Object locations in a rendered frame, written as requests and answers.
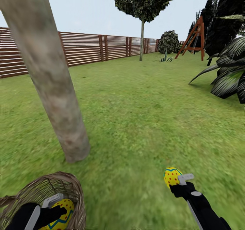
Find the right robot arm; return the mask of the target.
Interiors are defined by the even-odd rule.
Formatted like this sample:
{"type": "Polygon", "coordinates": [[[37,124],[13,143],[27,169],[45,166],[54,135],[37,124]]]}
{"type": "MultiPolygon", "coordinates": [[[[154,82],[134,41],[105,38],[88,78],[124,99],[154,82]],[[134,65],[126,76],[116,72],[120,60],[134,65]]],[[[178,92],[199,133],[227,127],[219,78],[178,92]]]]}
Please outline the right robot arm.
{"type": "Polygon", "coordinates": [[[176,198],[183,197],[197,222],[200,230],[232,230],[224,218],[218,217],[212,210],[206,197],[195,190],[194,185],[187,180],[194,179],[191,173],[177,176],[178,185],[169,185],[176,198]]]}

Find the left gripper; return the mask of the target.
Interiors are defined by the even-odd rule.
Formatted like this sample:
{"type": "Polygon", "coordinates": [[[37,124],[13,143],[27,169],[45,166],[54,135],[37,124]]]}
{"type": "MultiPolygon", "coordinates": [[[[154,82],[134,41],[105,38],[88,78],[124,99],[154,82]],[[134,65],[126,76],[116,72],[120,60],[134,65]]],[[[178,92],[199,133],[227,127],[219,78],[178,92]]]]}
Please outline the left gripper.
{"type": "Polygon", "coordinates": [[[46,216],[44,221],[38,227],[34,227],[33,230],[39,230],[40,228],[45,227],[48,224],[52,223],[53,221],[59,219],[61,215],[67,213],[67,210],[64,207],[60,208],[60,205],[57,205],[52,209],[45,209],[45,210],[46,210],[46,216]]]}

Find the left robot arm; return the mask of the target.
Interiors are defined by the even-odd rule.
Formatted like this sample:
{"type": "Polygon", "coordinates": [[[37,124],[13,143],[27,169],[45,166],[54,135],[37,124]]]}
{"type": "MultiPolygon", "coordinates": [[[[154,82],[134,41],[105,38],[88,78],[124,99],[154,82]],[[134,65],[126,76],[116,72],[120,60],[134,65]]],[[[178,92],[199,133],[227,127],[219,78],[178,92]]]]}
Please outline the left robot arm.
{"type": "Polygon", "coordinates": [[[45,198],[42,208],[35,202],[28,202],[20,206],[13,214],[11,223],[4,230],[39,230],[67,213],[60,205],[51,209],[51,205],[63,200],[62,193],[45,198]]]}

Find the wicker basket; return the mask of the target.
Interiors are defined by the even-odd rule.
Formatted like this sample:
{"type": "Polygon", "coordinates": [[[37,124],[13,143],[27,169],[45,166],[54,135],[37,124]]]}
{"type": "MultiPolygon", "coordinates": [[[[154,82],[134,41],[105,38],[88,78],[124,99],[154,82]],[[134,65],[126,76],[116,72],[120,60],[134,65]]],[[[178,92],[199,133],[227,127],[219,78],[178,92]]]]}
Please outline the wicker basket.
{"type": "Polygon", "coordinates": [[[38,199],[45,198],[45,195],[43,195],[44,192],[40,193],[41,190],[38,191],[39,188],[36,189],[35,187],[41,184],[44,180],[47,180],[48,183],[50,183],[50,185],[52,186],[51,179],[54,179],[53,181],[61,181],[62,183],[60,186],[53,188],[54,193],[57,194],[56,189],[59,188],[60,190],[62,186],[66,191],[65,194],[67,195],[67,197],[64,197],[64,199],[70,199],[75,205],[71,220],[69,221],[66,230],[85,230],[86,211],[83,202],[83,190],[80,181],[76,175],[61,171],[45,174],[34,179],[22,190],[20,190],[15,196],[4,196],[0,198],[0,208],[8,205],[0,214],[0,230],[2,230],[3,227],[6,228],[11,223],[12,215],[20,208],[21,205],[31,202],[34,198],[37,197],[37,195],[39,195],[38,199]],[[72,188],[73,190],[66,189],[66,186],[72,188]],[[32,193],[28,193],[28,191],[30,192],[32,190],[32,193]],[[70,191],[75,198],[71,197],[70,191]],[[17,201],[17,203],[13,206],[16,200],[19,201],[17,201]],[[9,215],[11,211],[12,213],[9,215]]]}

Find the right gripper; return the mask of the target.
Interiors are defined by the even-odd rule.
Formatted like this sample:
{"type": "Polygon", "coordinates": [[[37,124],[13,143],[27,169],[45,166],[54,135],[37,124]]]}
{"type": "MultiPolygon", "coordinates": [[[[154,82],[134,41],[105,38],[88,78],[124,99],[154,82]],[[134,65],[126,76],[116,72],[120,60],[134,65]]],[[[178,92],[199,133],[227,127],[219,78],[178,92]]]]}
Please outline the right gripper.
{"type": "Polygon", "coordinates": [[[176,198],[180,198],[180,197],[183,197],[183,193],[186,189],[195,189],[194,188],[194,185],[190,182],[187,182],[187,185],[169,185],[170,187],[170,190],[172,193],[174,193],[175,197],[176,198]]]}

